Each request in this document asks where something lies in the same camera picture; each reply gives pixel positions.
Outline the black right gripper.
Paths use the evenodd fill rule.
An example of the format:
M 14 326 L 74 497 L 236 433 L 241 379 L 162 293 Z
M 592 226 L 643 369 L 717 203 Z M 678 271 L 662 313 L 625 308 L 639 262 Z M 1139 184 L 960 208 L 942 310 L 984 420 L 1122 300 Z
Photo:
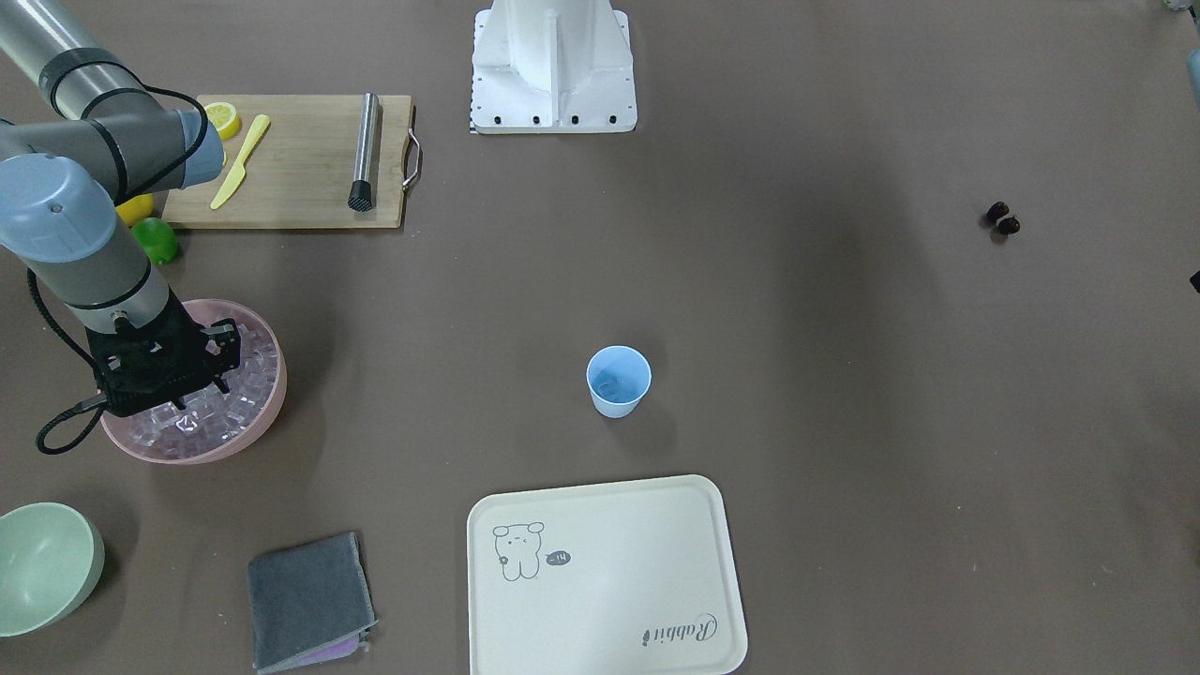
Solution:
M 210 387 L 232 393 L 232 376 L 241 364 L 241 331 L 235 319 L 204 325 L 184 305 L 167 305 L 146 325 L 116 319 L 115 333 L 89 331 L 89 352 L 101 405 L 114 417 L 163 404 L 184 412 L 188 398 Z

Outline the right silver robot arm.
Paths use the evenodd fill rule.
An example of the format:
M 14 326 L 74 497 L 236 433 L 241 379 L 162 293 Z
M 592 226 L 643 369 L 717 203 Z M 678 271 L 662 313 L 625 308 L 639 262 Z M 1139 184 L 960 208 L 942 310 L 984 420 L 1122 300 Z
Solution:
M 128 417 L 215 387 L 240 362 L 232 319 L 196 322 L 116 205 L 220 177 L 226 154 L 202 103 L 168 110 L 56 1 L 5 1 L 2 52 L 56 112 L 2 124 L 2 247 L 86 334 L 95 405 Z

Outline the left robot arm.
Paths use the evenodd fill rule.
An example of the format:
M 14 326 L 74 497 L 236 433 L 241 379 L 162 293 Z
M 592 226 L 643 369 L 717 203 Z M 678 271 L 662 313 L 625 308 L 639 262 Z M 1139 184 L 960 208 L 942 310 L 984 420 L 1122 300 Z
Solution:
M 1195 109 L 1199 110 L 1199 104 L 1200 104 L 1200 48 L 1199 47 L 1194 48 L 1194 50 L 1188 52 L 1188 55 L 1184 59 L 1184 68 L 1192 96 L 1192 103 L 1194 103 Z

